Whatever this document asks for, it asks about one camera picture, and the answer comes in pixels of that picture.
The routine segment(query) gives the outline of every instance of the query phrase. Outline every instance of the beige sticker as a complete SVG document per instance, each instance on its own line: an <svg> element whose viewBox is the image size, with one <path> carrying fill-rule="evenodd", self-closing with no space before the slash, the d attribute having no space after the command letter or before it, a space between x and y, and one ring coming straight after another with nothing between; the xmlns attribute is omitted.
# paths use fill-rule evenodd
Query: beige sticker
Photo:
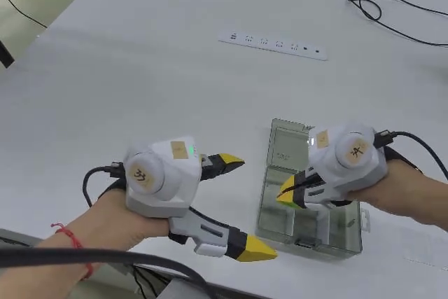
<svg viewBox="0 0 448 299"><path fill-rule="evenodd" d="M174 159L188 159L187 148L184 141L172 141L171 150Z"/></svg>
<svg viewBox="0 0 448 299"><path fill-rule="evenodd" d="M366 142L364 139L357 138L357 140L355 140L351 145L350 150L347 153L345 153L345 158L352 165L356 165L358 162L360 162L364 153L367 152L369 146L370 146L369 143Z"/></svg>
<svg viewBox="0 0 448 299"><path fill-rule="evenodd" d="M319 132L316 136L317 148L327 147L330 141L328 140L328 131Z"/></svg>
<svg viewBox="0 0 448 299"><path fill-rule="evenodd" d="M154 177L139 164L134 163L129 174L143 189L150 191L153 188Z"/></svg>

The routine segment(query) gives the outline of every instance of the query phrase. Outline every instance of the white power strip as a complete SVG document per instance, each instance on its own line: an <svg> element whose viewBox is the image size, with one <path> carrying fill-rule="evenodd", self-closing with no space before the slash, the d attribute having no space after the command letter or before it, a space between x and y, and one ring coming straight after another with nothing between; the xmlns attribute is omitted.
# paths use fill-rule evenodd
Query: white power strip
<svg viewBox="0 0 448 299"><path fill-rule="evenodd" d="M271 50L272 52L309 57L326 61L327 52L322 47L313 46L301 41L286 39L271 39L261 35L247 34L241 32L223 32L218 37L219 41L234 43L246 47Z"/></svg>

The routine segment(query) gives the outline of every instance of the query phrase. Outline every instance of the white table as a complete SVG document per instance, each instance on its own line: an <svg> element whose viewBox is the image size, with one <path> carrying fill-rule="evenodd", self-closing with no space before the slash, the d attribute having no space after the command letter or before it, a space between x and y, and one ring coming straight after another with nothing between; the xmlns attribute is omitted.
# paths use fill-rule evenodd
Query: white table
<svg viewBox="0 0 448 299"><path fill-rule="evenodd" d="M446 20L379 1L391 25L448 39ZM448 10L444 0L411 1ZM328 61L218 42L226 29L308 41L326 48ZM50 223L68 223L86 210L80 186L91 167L120 160L134 141L182 134L194 135L203 153L246 160L202 183L193 205L253 232L273 118L310 125L358 119L410 131L446 162L447 60L446 49L395 36L346 0L75 0L0 75L0 234L47 237ZM422 147L398 139L395 148L442 179ZM92 196L109 182L92 178ZM191 244L166 238L135 251L173 258L213 284L268 298L445 296L448 274L438 264L448 250L436 240L445 233L369 209L364 252L339 263L280 253L243 264L197 256ZM417 259L437 265L405 259L419 253Z"/></svg>

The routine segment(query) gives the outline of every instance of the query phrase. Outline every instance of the transparent lid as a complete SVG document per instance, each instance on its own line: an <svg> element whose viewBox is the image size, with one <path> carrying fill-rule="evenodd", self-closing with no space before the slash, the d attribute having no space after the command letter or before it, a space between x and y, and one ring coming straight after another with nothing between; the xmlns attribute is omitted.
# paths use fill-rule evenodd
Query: transparent lid
<svg viewBox="0 0 448 299"><path fill-rule="evenodd" d="M257 234L288 246L352 256L362 251L358 202L331 211L312 211L293 209L276 201L284 181L307 166L310 129L300 123L272 121Z"/></svg>

